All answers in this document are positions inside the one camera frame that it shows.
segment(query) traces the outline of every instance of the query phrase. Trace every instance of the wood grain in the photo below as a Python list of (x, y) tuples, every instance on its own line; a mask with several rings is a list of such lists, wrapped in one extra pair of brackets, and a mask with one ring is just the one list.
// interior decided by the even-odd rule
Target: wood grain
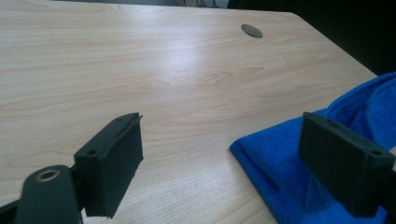
[(1, 1), (0, 204), (140, 112), (145, 159), (114, 219), (86, 223), (274, 223), (229, 145), (373, 77), (290, 13)]

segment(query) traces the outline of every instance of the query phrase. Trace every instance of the blue towel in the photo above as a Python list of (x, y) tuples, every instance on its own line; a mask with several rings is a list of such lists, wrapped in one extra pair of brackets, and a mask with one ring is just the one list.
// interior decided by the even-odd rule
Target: blue towel
[[(337, 120), (390, 150), (396, 146), (396, 72), (374, 78), (316, 113)], [(231, 152), (280, 223), (383, 223), (355, 218), (297, 157), (302, 118), (242, 137)]]

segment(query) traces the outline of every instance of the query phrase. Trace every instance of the folded cloth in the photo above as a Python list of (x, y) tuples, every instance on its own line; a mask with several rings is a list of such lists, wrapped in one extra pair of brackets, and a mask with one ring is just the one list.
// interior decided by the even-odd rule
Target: folded cloth
[[(316, 113), (386, 150), (396, 146), (396, 72), (374, 78)], [(297, 157), (302, 118), (242, 137), (231, 152), (280, 223), (384, 223), (386, 211), (355, 218)]]

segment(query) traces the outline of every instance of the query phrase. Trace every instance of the desk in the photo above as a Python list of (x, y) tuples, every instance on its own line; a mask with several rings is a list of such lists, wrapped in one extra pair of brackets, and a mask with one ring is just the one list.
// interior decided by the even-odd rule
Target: desk
[(276, 222), (229, 145), (374, 77), (290, 13), (7, 0), (0, 29), (0, 204), (143, 115), (145, 159), (116, 216), (86, 223)]

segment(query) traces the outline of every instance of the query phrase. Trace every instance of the blue cloth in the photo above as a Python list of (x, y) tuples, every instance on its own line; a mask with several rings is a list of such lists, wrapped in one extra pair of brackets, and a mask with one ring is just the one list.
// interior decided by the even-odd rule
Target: blue cloth
[[(316, 113), (337, 120), (381, 147), (396, 146), (396, 72), (374, 78)], [(383, 223), (355, 218), (297, 157), (302, 119), (291, 119), (242, 137), (230, 146), (280, 223)]]

